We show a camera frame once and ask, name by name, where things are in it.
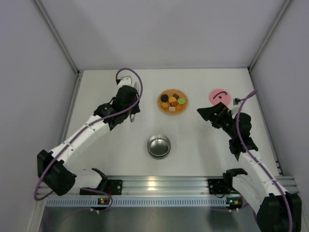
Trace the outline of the stainless steel tongs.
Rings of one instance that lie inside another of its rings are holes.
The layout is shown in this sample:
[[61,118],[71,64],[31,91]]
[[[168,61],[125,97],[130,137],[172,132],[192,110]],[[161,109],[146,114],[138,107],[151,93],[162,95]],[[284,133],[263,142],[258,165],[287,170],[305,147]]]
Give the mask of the stainless steel tongs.
[[[134,86],[133,86],[133,87],[137,90],[136,97],[135,97],[135,100],[134,100],[134,102],[136,102],[137,99],[138,99],[139,96],[140,96],[140,95],[139,95],[140,86],[139,86],[139,84],[138,84],[137,81],[134,83]],[[129,119],[130,119],[130,122],[131,122],[131,123],[134,122],[134,120],[135,120],[135,115],[136,115],[137,113],[139,113],[139,112],[140,112],[140,108],[139,108],[139,101],[138,101],[138,103],[131,109],[130,114],[129,114]]]

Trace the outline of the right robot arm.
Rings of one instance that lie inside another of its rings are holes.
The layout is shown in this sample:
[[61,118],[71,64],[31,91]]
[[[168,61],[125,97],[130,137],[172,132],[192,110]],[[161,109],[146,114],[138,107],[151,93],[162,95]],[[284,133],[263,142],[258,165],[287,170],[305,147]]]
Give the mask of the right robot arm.
[[301,231],[302,201],[290,193],[272,175],[258,152],[250,135],[251,116],[240,112],[232,116],[222,102],[207,108],[198,108],[201,117],[229,137],[229,149],[240,167],[223,173],[225,187],[240,193],[255,212],[262,232]]

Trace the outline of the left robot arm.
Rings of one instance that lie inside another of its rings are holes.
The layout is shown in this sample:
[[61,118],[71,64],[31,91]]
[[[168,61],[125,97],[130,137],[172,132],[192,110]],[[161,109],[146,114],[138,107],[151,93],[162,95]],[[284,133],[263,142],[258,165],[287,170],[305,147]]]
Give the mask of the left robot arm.
[[97,107],[87,122],[69,139],[49,152],[37,155],[39,181],[45,183],[58,196],[72,188],[79,188],[81,195],[100,194],[107,189],[108,178],[97,168],[80,174],[70,171],[73,163],[101,136],[113,130],[127,118],[133,120],[140,112],[139,101],[142,85],[121,85],[115,97]]

